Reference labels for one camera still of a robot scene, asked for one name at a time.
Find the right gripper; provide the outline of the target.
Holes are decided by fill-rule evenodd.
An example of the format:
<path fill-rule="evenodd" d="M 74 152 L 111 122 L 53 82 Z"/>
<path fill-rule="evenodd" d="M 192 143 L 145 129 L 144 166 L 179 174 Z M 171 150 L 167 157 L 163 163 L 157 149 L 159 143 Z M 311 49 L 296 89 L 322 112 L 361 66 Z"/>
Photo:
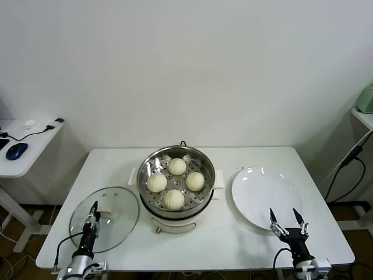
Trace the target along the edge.
<path fill-rule="evenodd" d="M 304 221 L 302 215 L 295 208 L 293 208 L 293 213 L 300 229 L 283 228 L 278 224 L 276 215 L 270 208 L 270 229 L 276 236 L 280 236 L 280 241 L 288 244 L 294 263 L 313 260 L 314 256 L 309 253 L 305 244 L 308 238 L 308 223 Z"/>

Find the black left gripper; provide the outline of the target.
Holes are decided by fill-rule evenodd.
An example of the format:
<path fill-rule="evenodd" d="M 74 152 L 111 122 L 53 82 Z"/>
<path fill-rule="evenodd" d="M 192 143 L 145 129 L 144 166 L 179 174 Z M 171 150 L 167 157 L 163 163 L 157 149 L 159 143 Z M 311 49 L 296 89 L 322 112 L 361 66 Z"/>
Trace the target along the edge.
<path fill-rule="evenodd" d="M 96 233 L 99 233 L 100 230 L 100 218 L 101 215 L 97 214 L 98 201 L 95 201 L 92 207 L 87 214 L 87 218 L 84 224 L 84 232 L 87 232 L 90 229 L 94 229 L 94 232 L 83 233 L 80 239 L 80 243 L 77 249 L 78 256 L 88 256 L 93 257 L 93 247 L 94 242 L 96 241 Z"/>

